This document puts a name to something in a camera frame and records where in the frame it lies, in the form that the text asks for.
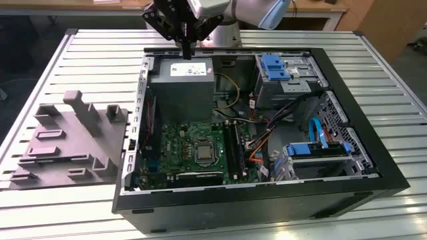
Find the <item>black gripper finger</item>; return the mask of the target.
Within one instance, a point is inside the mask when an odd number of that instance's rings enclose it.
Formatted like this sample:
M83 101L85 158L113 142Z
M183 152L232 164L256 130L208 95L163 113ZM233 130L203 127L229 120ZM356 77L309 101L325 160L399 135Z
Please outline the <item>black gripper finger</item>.
M197 41L203 41L215 28L224 20L224 16L216 15L204 20L196 19L191 16L185 22L185 59L191 60L193 55L192 44Z
M163 38L173 41L176 47L181 50L181 57L187 59L187 40L184 39L184 32L180 22L169 22L164 16L160 16L156 8L147 9L141 18L145 23L157 31Z

